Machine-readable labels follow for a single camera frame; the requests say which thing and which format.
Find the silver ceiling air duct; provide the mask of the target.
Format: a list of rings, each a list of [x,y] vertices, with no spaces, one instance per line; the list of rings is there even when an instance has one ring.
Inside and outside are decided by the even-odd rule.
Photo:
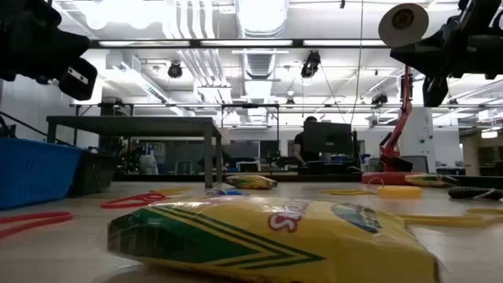
[[[288,17],[289,0],[234,0],[239,37],[279,39]],[[244,66],[251,79],[268,79],[275,65],[272,53],[248,53]]]

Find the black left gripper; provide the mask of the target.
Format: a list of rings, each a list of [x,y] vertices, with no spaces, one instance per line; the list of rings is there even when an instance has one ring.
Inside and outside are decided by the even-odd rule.
[[[97,69],[79,55],[91,41],[62,31],[61,21],[44,0],[0,0],[0,79],[22,75],[42,85],[56,80],[68,96],[91,99]]]

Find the grey perforated metal shelf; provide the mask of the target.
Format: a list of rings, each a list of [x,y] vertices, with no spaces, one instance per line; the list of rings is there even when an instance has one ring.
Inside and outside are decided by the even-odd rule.
[[[204,185],[223,181],[222,134],[210,117],[185,116],[48,116],[46,141],[56,141],[57,127],[104,136],[179,137],[204,140]]]

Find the yellow Crayola crayon pack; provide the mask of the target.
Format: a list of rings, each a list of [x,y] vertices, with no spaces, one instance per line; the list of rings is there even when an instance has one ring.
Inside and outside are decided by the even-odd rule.
[[[238,189],[274,189],[277,182],[261,175],[232,175],[226,177],[225,183]]]
[[[287,197],[165,200],[113,219],[107,249],[251,283],[441,283],[439,261],[396,215]]]
[[[405,181],[411,185],[426,187],[452,187],[460,184],[457,179],[450,176],[430,174],[407,175]]]

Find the black aluminium table frame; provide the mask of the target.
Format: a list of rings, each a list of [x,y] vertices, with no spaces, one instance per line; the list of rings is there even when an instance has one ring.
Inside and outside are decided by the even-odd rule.
[[[266,175],[267,178],[278,182],[360,182],[360,174],[348,175]],[[503,189],[503,177],[500,176],[463,176],[453,175],[462,186]],[[203,175],[121,175],[115,173],[114,182],[204,182]]]

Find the grey background monitor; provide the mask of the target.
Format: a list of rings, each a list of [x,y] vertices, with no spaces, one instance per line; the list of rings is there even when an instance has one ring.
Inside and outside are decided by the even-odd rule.
[[[411,172],[429,172],[428,158],[426,156],[402,156],[402,159],[412,164]]]

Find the black overhead light beam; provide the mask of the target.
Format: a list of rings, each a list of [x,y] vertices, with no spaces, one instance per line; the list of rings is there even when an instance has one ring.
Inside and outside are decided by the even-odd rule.
[[[387,49],[378,39],[130,39],[92,40],[91,49]]]

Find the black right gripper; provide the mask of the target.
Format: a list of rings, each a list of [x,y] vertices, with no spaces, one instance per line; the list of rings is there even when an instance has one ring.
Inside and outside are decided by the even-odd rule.
[[[391,49],[392,58],[426,75],[424,106],[439,106],[444,100],[449,89],[447,77],[466,51],[468,36],[477,26],[474,14],[479,11],[479,4],[480,0],[460,0],[461,12],[449,17],[437,33]]]

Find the person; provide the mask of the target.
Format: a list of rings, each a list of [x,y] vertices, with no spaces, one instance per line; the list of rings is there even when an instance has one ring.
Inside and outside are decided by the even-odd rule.
[[[304,131],[295,136],[293,142],[293,156],[297,159],[299,166],[306,166],[308,162],[319,161],[319,153],[307,151],[304,147]]]

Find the red desk lamp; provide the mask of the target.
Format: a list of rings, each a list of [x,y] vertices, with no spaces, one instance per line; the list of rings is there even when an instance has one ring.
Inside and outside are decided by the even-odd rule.
[[[380,40],[391,48],[402,47],[419,42],[427,31],[428,13],[416,3],[402,3],[391,8],[382,17],[378,33]],[[413,165],[400,157],[396,149],[398,141],[405,128],[412,110],[410,100],[409,66],[405,66],[403,80],[399,84],[399,94],[402,98],[398,122],[393,131],[389,132],[379,144],[381,172],[367,172],[362,175],[362,181],[375,184],[380,181],[388,185],[405,185],[406,176],[411,174]]]

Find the black computer monitor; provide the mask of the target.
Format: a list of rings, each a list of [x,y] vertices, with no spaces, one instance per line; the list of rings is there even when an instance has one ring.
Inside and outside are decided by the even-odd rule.
[[[351,125],[346,123],[305,122],[303,145],[307,152],[353,155]]]

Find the blue plastic basket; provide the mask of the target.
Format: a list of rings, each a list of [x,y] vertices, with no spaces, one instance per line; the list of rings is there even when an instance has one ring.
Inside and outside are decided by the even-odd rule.
[[[67,196],[82,150],[0,138],[0,210]]]

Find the orange coil keychain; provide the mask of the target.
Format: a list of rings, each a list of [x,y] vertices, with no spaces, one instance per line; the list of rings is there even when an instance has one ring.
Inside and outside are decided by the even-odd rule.
[[[379,177],[371,178],[366,185],[368,188],[376,186],[373,192],[384,199],[418,199],[422,197],[422,189],[418,186],[387,184]]]

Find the black plastic basket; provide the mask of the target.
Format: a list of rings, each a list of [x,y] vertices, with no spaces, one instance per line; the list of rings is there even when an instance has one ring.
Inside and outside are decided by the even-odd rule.
[[[119,166],[119,158],[83,151],[68,190],[69,197],[99,193],[108,188]]]

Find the black coil keychain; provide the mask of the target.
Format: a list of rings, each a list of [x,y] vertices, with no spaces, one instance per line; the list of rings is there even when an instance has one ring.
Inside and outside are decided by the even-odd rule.
[[[448,195],[453,199],[498,201],[503,199],[503,190],[495,188],[456,187],[450,189]]]

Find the blue coil keychain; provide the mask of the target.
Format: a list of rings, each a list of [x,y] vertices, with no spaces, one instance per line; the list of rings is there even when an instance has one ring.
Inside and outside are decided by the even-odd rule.
[[[227,189],[227,190],[222,190],[222,189],[212,189],[210,191],[207,191],[205,196],[247,196],[248,194],[246,192],[236,190],[236,189]]]

